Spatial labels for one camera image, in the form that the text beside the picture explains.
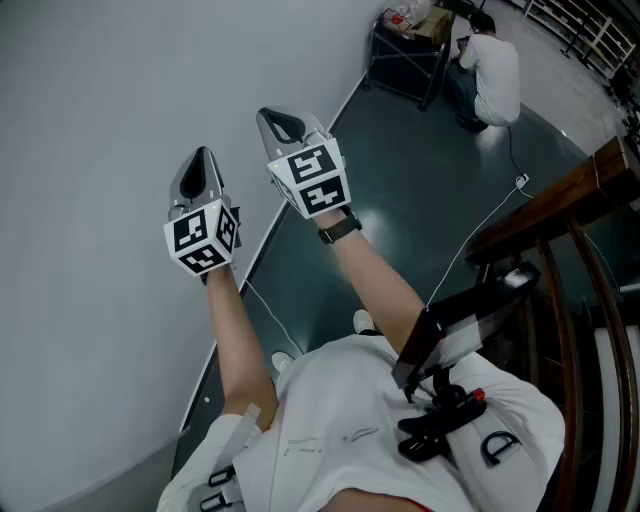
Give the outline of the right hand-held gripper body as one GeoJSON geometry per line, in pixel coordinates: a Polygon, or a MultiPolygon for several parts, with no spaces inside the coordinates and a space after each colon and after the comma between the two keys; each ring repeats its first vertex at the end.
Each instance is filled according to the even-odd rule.
{"type": "Polygon", "coordinates": [[[314,130],[289,143],[270,135],[267,154],[278,191],[304,219],[350,203],[345,160],[330,134],[314,130]]]}

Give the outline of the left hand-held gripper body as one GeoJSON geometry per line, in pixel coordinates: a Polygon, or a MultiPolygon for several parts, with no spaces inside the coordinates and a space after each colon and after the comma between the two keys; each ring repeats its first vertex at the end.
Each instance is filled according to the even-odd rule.
{"type": "Polygon", "coordinates": [[[239,227],[239,208],[224,194],[200,205],[171,199],[163,229],[171,259],[191,276],[203,276],[233,261],[239,227]]]}

